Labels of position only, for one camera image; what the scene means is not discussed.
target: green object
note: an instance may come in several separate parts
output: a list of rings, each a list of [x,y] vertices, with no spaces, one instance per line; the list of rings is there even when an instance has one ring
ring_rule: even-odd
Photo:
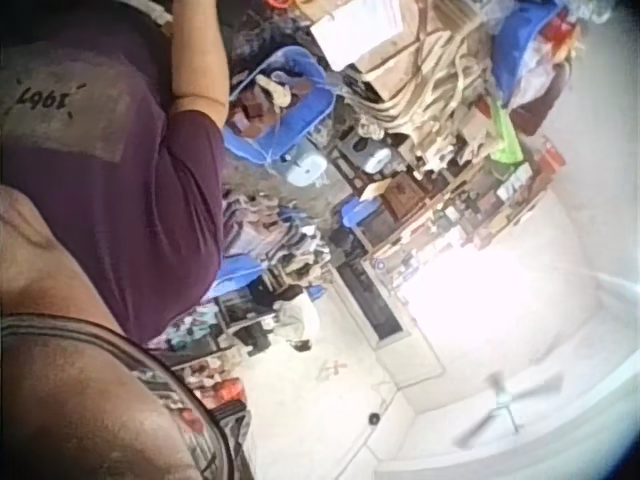
[[[500,107],[495,100],[491,100],[491,118],[496,127],[496,131],[502,138],[504,145],[499,150],[491,154],[491,158],[496,162],[513,165],[520,163],[524,159],[520,141],[515,128],[511,123],[509,114]]]

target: ceiling fan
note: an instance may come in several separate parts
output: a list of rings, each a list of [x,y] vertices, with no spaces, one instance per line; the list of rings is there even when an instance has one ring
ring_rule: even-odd
[[[560,393],[563,382],[564,375],[558,373],[547,378],[544,382],[536,385],[535,387],[512,394],[507,391],[507,388],[505,387],[504,375],[502,372],[492,373],[487,377],[487,383],[496,394],[496,406],[489,410],[487,415],[485,415],[473,427],[459,435],[453,442],[454,445],[461,449],[470,448],[473,440],[480,435],[481,432],[486,430],[493,422],[495,422],[498,417],[504,414],[509,417],[511,425],[513,426],[514,434],[517,434],[520,431],[520,426],[518,426],[515,418],[513,417],[511,405],[514,402],[519,402],[520,400]]]

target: fan blade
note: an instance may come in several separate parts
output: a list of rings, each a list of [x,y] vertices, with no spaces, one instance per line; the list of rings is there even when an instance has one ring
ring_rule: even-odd
[[[504,374],[502,372],[493,372],[487,377],[487,383],[496,392],[496,396],[504,395],[507,387],[504,385]]]
[[[513,394],[513,401],[526,400],[531,397],[537,397],[542,395],[553,395],[560,393],[562,385],[564,384],[564,375],[561,373],[547,378],[543,383],[535,387],[523,390],[519,393]]]
[[[476,423],[469,430],[459,435],[453,442],[458,448],[469,448],[469,443],[480,434],[484,429],[491,425],[497,417],[495,410],[491,410],[482,420]]]

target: purple t-shirt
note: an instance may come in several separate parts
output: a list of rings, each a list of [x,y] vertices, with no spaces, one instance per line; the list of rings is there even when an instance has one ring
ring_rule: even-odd
[[[218,271],[222,136],[203,113],[167,116],[169,44],[137,12],[57,22],[3,52],[2,182],[31,198],[143,343]]]

